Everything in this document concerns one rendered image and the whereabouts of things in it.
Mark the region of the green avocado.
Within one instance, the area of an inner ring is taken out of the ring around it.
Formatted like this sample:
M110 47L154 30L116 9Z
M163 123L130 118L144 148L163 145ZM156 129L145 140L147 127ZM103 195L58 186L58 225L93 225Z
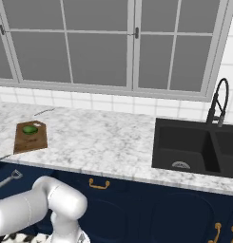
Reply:
M26 125L23 127L23 133L27 135L32 135L38 132L38 128L34 125Z

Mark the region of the wooden cutting board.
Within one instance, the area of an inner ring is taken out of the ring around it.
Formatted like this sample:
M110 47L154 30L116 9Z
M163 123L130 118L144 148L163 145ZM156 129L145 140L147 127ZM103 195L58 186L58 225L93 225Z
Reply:
M36 133L26 134L25 126L33 126ZM13 153L25 153L48 147L47 127L40 121L21 122L16 125Z

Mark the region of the navy drawer front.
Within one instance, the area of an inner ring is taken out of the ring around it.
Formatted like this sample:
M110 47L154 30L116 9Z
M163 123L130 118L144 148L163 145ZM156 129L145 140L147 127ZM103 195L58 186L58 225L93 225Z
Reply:
M85 175L68 171L56 171L54 173L54 176L88 196L128 195L141 200L153 200L156 199L157 196L163 197L164 195L170 194L190 194L194 196L201 196L202 198L209 201L211 204L222 202L224 204L230 204L231 206L233 206L233 196L194 191L189 189L182 189L118 178L105 178L93 175ZM110 186L106 190L96 190L90 188L88 186L88 180L90 178L94 179L95 184L103 184L104 181L109 180Z

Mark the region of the black double sink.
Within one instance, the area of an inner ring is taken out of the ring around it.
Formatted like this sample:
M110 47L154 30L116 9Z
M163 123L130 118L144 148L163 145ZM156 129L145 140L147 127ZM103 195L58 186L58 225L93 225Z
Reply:
M151 167L233 178L233 125L157 118Z

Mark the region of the grey kitchen knife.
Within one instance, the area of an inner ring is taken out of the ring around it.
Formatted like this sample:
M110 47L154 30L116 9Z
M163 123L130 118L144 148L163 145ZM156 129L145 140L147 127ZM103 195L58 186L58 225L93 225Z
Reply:
M44 113L46 113L46 112L53 111L54 109L55 109L55 108L52 108L52 109L46 109L46 110L43 110L43 111L40 111L40 112L34 114L33 116L34 116L34 117L35 117L35 116L39 116L39 115L42 115L42 114L44 114Z

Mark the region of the grey framed window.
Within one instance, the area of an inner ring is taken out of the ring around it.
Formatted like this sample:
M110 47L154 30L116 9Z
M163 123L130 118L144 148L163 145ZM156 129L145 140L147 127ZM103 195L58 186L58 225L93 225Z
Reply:
M0 0L0 85L208 102L232 17L233 0Z

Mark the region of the navy cupboard door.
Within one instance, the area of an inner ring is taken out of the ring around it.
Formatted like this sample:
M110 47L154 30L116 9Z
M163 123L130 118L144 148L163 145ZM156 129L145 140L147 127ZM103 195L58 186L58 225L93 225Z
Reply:
M151 243L207 243L214 218L213 206L202 196L170 193L153 207Z
M147 243L145 212L142 196L87 195L87 211L79 223L90 243Z

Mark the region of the navy open drawer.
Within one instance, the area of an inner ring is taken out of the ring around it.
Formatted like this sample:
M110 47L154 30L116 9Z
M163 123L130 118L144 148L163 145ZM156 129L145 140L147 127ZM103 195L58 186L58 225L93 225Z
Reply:
M17 170L22 176L12 179L0 188L0 199L29 191L36 179L41 176L51 177L53 174L53 171L47 168L0 161L0 182L10 177L14 170Z

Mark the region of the black spring tap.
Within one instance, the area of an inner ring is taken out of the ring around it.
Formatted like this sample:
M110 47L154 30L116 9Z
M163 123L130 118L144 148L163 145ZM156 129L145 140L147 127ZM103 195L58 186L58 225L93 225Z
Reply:
M219 91L220 87L222 84L225 84L225 98L224 98L224 104L221 105L219 101ZM208 110L207 118L206 118L206 124L210 125L212 122L217 121L217 126L222 127L223 126L223 121L226 113L226 108L228 104L228 99L229 99L229 83L226 78L220 79L216 91L213 95L213 99L211 102L211 106ZM221 114L219 116L215 115L216 112L216 107L219 107Z

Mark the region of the grey metal peeler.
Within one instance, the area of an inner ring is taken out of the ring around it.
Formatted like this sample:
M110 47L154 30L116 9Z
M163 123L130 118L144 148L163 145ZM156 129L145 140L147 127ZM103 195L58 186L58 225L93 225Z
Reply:
M2 181L0 181L0 188L5 186L6 184L8 184L10 181L12 181L14 179L19 179L22 176L23 176L22 173L20 173L18 170L14 170L9 177L7 177L7 178L3 179Z

